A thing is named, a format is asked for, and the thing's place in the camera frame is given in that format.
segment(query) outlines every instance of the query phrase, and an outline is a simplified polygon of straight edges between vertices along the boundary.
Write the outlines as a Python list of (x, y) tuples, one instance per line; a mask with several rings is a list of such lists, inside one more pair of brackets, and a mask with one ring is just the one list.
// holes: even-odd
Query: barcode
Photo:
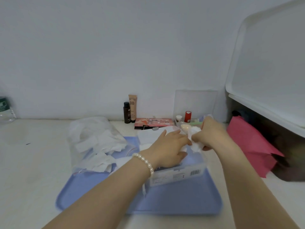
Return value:
[(195, 175), (195, 174), (199, 174), (199, 173), (200, 173), (200, 169), (193, 170), (193, 171), (191, 172), (191, 176), (192, 176), (192, 175)]

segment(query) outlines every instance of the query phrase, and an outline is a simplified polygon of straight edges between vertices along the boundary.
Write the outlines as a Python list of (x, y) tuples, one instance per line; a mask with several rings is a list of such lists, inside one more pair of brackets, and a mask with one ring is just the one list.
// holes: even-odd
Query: green label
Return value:
[(9, 103), (7, 102), (6, 98), (0, 99), (0, 112), (9, 110), (10, 106)]

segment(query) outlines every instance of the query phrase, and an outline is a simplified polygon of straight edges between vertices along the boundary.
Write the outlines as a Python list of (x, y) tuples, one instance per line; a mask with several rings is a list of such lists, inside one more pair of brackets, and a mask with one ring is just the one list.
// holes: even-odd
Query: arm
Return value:
[[(191, 142), (179, 132), (180, 130), (165, 135), (165, 130), (149, 149), (140, 154), (154, 169), (180, 163), (187, 155), (180, 152), (181, 147), (191, 145)], [(149, 177), (147, 165), (138, 158), (132, 158), (55, 217), (44, 229), (116, 228), (130, 202)]]
[(298, 228), (222, 125), (207, 117), (201, 129), (192, 140), (213, 148), (218, 155), (236, 228)]

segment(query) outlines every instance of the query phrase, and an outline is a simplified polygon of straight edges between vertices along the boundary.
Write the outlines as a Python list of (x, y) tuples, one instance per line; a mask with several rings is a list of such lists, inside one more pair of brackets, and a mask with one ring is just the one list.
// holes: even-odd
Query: dark brown bottle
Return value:
[(124, 122), (129, 124), (131, 121), (129, 102), (124, 102)]

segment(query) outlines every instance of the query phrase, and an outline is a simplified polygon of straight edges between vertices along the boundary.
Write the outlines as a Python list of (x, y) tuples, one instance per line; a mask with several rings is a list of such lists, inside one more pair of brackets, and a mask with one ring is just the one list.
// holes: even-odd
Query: forearm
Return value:
[(217, 142), (236, 228), (298, 228), (232, 139)]
[(44, 228), (116, 228), (149, 176), (147, 165), (132, 158)]

